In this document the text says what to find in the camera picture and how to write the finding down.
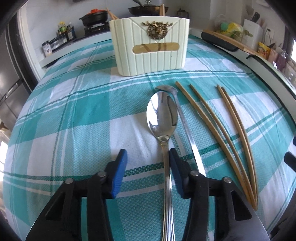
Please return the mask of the wooden cutting board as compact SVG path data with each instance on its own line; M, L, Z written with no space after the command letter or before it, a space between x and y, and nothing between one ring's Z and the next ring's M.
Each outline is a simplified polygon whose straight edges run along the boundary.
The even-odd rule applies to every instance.
M240 49L244 52L247 52L248 54L259 56L257 52L242 44L241 42L238 42L231 37L227 37L220 33L213 32L211 30L203 30L201 36L203 40L219 47L225 48L226 50L234 52L237 49Z

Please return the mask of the small steel spoon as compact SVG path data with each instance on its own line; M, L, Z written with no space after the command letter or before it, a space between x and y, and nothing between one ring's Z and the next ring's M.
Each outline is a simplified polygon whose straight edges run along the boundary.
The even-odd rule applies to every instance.
M180 102L178 100L178 91L177 91L177 89L175 89L174 87L172 87L170 85L159 85L159 86L156 87L156 89L166 91L166 92L170 93L174 97L176 107L177 107L179 116L181 118L181 122L183 124L184 130L186 132L189 144L191 146L191 150L192 150L192 153L193 153L193 156L194 156L198 171L202 175L204 175L206 177L206 172L205 172L205 168L203 166L203 162L202 162L200 153L198 151L197 145L196 145L196 143L194 141L194 138L193 138L193 136L191 134L188 123L187 123L187 121L185 119L185 116L184 116L184 113L182 111Z

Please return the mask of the cream ribbed utensil holder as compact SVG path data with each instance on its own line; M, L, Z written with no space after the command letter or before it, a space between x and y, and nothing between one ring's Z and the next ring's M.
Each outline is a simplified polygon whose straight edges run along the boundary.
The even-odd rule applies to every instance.
M190 20L137 16L109 22L118 73L136 76L185 66Z

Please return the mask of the teal white checkered tablecloth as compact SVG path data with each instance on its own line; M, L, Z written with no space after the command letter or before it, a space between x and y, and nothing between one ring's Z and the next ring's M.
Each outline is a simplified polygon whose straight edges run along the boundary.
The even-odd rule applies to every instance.
M120 192L107 201L113 237L161 240L163 157L146 109L157 86L176 82L198 90L245 161L217 86L226 89L248 135L258 181L257 215L270 232L295 191L295 172L283 160L286 152L295 152L295 124L247 66L189 37L181 70L123 77L112 42L105 41L62 57L47 71L16 121L4 166L4 206L15 233L26 238L64 180L89 178L126 149Z

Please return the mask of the black gas stove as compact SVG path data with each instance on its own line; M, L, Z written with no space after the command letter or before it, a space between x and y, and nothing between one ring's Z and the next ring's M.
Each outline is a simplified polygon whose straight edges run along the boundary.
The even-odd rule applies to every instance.
M84 28L85 37L90 37L90 36L97 35L100 33L105 33L108 31L110 31L109 22Z

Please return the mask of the yellow snack packet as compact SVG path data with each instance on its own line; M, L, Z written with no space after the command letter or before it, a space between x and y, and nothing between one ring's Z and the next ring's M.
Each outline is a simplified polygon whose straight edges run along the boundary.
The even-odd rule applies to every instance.
M258 42L257 53L263 59L267 60L269 58L270 48L262 42Z

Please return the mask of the black wok glass lid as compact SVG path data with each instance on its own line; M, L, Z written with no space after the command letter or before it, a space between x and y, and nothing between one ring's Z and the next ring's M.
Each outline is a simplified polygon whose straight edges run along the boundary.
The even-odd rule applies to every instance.
M151 4L151 1L145 1L143 5L140 1L133 1L137 6L128 8L128 11L133 16L160 16L161 6Z

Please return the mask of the black pot orange lid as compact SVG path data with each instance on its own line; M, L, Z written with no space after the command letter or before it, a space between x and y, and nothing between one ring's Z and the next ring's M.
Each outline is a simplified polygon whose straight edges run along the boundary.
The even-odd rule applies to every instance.
M92 9L91 12L79 18L83 26L90 27L97 24L103 24L108 19L108 12L106 10Z

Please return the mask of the white knife block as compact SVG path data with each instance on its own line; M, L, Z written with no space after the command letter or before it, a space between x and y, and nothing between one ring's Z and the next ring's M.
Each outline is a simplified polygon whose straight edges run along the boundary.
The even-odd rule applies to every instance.
M244 19L243 30L242 43L252 50L257 51L258 44L262 41L262 27L253 21Z

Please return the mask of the large steel spoon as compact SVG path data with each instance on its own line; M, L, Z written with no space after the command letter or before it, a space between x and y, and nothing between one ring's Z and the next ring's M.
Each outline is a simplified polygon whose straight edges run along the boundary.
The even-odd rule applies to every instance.
M178 122L178 112L173 99L164 91L155 93L147 105L147 125L159 141L164 164L164 217L162 240L175 240L173 204L171 198L171 174L169 140Z

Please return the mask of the stainless steel refrigerator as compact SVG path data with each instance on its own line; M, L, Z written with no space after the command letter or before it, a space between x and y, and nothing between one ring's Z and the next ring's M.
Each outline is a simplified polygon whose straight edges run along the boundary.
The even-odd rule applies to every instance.
M6 33L1 35L1 121L12 130L31 93L13 59Z

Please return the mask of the plastic bag with produce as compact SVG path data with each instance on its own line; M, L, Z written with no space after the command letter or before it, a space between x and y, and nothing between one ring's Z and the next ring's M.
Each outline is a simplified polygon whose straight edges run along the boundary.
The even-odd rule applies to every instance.
M244 37L253 37L252 33L245 30L240 24L230 21L224 15L218 15L214 20L215 32L242 42Z

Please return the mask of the dark glass french press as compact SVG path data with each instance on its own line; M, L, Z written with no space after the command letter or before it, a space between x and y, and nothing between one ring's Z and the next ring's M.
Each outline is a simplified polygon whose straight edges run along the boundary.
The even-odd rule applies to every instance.
M177 17L179 18L189 18L189 13L181 8L178 9L177 11L177 14L176 14Z

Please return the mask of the white labelled spice jar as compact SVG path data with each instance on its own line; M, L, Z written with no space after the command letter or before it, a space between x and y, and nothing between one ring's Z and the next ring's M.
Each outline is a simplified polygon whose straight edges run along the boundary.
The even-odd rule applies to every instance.
M49 41L44 42L42 44L42 48L43 48L43 52L44 52L45 57L52 55L52 49L51 49Z

